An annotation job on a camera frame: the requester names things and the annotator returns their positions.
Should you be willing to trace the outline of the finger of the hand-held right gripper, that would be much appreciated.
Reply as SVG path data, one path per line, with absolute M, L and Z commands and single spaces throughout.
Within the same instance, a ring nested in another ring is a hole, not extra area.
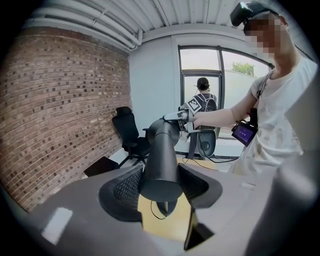
M 188 112 L 178 111 L 178 112 L 166 114 L 162 118 L 164 121 L 188 120 Z

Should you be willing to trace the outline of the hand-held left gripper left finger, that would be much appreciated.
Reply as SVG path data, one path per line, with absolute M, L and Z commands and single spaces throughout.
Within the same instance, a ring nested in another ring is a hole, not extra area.
M 28 216 L 34 235 L 53 256 L 161 256 L 138 211 L 143 167 L 72 182 Z

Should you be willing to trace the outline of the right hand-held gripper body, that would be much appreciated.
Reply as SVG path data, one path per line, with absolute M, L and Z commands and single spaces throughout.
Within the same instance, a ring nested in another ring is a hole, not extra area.
M 191 98 L 178 109 L 181 115 L 181 119 L 179 120 L 181 129 L 187 133 L 196 133 L 197 131 L 194 126 L 194 120 L 196 113 L 202 109 L 201 104 L 196 98 Z

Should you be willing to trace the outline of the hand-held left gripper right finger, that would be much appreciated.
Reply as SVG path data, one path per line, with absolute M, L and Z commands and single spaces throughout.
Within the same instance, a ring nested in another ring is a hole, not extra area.
M 179 164 L 191 206 L 188 256 L 244 256 L 271 191 L 274 171 L 257 177 Z

